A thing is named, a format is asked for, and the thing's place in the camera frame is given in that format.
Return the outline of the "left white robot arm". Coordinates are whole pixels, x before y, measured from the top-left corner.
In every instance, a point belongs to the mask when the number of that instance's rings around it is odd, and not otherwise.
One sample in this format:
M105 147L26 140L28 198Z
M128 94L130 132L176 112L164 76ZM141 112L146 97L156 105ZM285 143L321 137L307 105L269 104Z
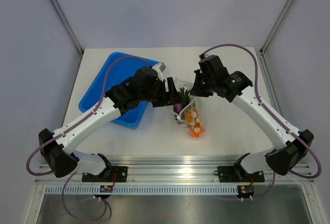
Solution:
M107 181L113 174L113 168L106 156L82 153L76 148L100 127L137 108L141 102L150 102L153 107L179 103L173 78L161 77L162 72L155 67L142 67L134 76L103 93L94 107L67 126L53 132L48 129L41 131L41 155L55 177L82 172L99 182Z

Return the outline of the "orange toy fruit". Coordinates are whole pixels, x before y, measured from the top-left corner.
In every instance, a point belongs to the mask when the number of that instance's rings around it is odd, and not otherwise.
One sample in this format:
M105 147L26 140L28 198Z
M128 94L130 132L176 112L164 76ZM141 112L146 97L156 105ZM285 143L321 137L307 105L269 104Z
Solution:
M197 124L189 129L189 135L193 138L199 138L203 135L204 131L204 127L200 124Z

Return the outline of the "dark purple toy eggplant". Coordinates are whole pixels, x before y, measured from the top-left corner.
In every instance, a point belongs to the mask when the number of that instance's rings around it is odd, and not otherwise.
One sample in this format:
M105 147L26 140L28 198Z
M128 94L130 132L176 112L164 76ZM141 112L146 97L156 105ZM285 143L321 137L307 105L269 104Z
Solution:
M173 105L173 111L176 113L176 114L178 114L178 115L180 115L181 113L182 113L182 110L183 110L183 105L182 104L175 104L175 105Z

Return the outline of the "clear zip top bag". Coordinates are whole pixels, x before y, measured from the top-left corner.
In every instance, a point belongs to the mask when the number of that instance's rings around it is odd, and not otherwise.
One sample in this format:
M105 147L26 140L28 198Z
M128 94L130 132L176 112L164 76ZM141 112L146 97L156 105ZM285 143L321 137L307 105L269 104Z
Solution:
M202 121L203 106L201 100L190 93L193 84L175 78L174 85L182 103L168 106L166 111L190 137L201 138L205 132Z

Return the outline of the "toy pineapple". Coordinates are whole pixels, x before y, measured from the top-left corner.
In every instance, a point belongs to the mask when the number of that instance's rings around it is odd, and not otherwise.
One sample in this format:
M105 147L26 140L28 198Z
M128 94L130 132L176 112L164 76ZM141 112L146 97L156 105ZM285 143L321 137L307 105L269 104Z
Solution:
M196 108L196 102L194 97L190 94L190 89L180 87L179 96L181 99L181 104L183 105L183 110L180 115L177 115L177 120L179 124L185 124L189 129L196 125L196 119L198 118L198 112Z

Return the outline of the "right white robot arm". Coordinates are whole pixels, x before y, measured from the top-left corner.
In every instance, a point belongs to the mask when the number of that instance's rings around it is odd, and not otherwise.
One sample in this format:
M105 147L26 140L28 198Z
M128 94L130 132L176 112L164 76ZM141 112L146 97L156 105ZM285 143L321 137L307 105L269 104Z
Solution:
M253 173L273 170L279 175L291 173L293 167L309 152L314 135L301 131L264 102L252 81L240 71L228 73L226 68L215 72L195 71L193 96L225 98L254 121L273 147L258 153L247 153L234 164L234 175L240 181Z

